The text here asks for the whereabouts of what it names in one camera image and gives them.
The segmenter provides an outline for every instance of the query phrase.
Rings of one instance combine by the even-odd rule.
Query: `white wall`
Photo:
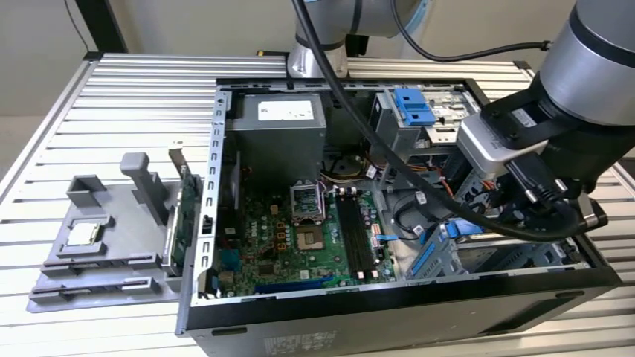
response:
[[[244,56],[289,51],[289,0],[110,0],[129,50],[148,54]],[[368,55],[397,57],[400,39],[372,39]]]
[[[450,55],[554,39],[573,4],[574,0],[430,0],[424,48],[433,54]],[[412,51],[406,57],[420,58]],[[537,69],[544,52],[516,51],[484,60],[521,59]]]
[[[44,115],[84,54],[62,0],[1,0],[0,115]]]

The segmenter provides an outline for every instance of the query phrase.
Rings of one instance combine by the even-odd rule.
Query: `motherboard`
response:
[[[296,213],[320,211],[308,195],[312,187],[304,185],[294,199],[292,192],[245,194],[244,235],[238,242],[220,242],[224,297],[394,281],[369,192],[313,188],[322,202],[322,221],[314,222],[298,220]]]

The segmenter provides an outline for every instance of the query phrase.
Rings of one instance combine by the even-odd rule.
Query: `black cable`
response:
[[[404,238],[404,237],[397,237],[398,240],[418,240],[418,238]]]
[[[510,52],[510,51],[517,51],[517,50],[529,50],[529,49],[540,49],[541,51],[548,51],[548,47],[550,45],[550,41],[542,41],[542,42],[521,42],[521,43],[514,43],[512,45],[505,45],[501,47],[490,48],[488,50],[482,50],[478,52],[473,52],[472,54],[460,54],[457,56],[436,56],[434,54],[430,54],[426,52],[416,43],[416,41],[412,39],[409,36],[408,31],[405,30],[404,24],[400,22],[398,18],[398,12],[397,12],[397,3],[396,0],[389,0],[389,7],[393,12],[393,20],[394,24],[398,27],[398,32],[401,36],[405,39],[405,42],[409,44],[412,49],[418,53],[422,57],[425,57],[428,60],[436,61],[436,62],[457,62],[457,61],[465,61],[465,60],[472,60],[474,58],[480,58],[484,56],[490,56],[492,54],[501,54],[504,52]]]
[[[369,144],[376,145],[376,148],[378,148],[381,153],[385,155],[385,160],[394,167],[394,169],[398,170],[401,175],[404,175],[408,182],[412,183],[412,186],[425,195],[429,195],[433,199],[436,199],[438,203],[458,217],[466,219],[469,222],[482,226],[484,228],[501,235],[512,236],[518,239],[524,239],[533,242],[552,242],[554,240],[560,240],[565,237],[572,236],[577,231],[577,215],[573,209],[562,202],[561,204],[557,204],[554,208],[562,215],[561,222],[564,222],[565,224],[561,227],[554,228],[552,231],[529,231],[524,228],[518,228],[516,226],[506,225],[493,221],[492,219],[488,219],[481,214],[474,213],[469,209],[464,208],[457,202],[454,202],[453,199],[449,198],[449,196],[436,191],[433,186],[430,186],[429,183],[412,171],[408,165],[398,158],[397,154],[389,149],[388,145],[385,145],[377,133],[369,127],[361,112],[357,110],[348,98],[346,91],[344,90],[341,83],[338,82],[338,78],[334,75],[333,68],[330,67],[330,63],[326,59],[326,55],[320,47],[316,29],[313,28],[306,7],[304,6],[304,0],[292,0],[292,3],[296,9],[296,15],[300,25],[304,29],[304,33],[306,34],[309,48],[312,50],[318,68],[322,72],[324,79],[328,82],[333,95],[337,98],[340,105],[350,114],[354,126],[357,127],[360,133],[364,135]]]
[[[82,46],[86,48],[86,52],[89,52],[89,50],[88,50],[88,45],[86,45],[86,40],[82,39],[80,30],[78,30],[78,28],[77,28],[76,21],[74,21],[74,19],[72,18],[70,9],[68,8],[68,0],[64,0],[64,6],[66,7],[68,18],[70,19],[72,27],[76,28],[76,33],[77,33],[78,38],[81,39]]]
[[[393,224],[397,226],[404,232],[408,232],[410,234],[414,234],[414,230],[409,228],[408,226],[402,225],[400,222],[400,215],[404,214],[406,210],[414,207],[414,201],[405,202],[404,205],[398,207],[396,211],[393,211]]]

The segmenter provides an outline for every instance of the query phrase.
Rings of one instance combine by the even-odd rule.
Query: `metal frame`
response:
[[[349,59],[353,78],[474,78],[490,100],[526,88],[529,76],[510,62],[433,63],[414,59]],[[113,172],[121,154],[145,151],[150,170],[176,180],[164,154],[174,140],[184,142],[192,171],[202,173],[209,141],[214,79],[284,78],[282,57],[186,57],[105,54],[94,67],[76,74],[70,94],[57,100],[22,159],[1,183],[0,204],[0,354],[65,356],[80,353],[145,355],[168,348],[170,355],[198,356],[189,338],[172,333],[176,303],[77,312],[29,314],[26,293],[50,249],[64,199],[76,173],[102,174],[104,183],[125,182]],[[610,221],[589,232],[597,250],[617,271],[624,286],[530,330],[430,346],[405,355],[632,356],[635,353],[635,184],[620,165],[601,175],[590,197]]]
[[[128,52],[117,19],[108,0],[76,0],[78,12],[90,31],[98,52]]]

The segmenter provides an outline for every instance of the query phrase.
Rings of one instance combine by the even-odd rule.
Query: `blue drive bracket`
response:
[[[424,95],[418,89],[397,88],[393,91],[394,104],[404,115],[406,126],[432,126],[436,117],[432,114]]]

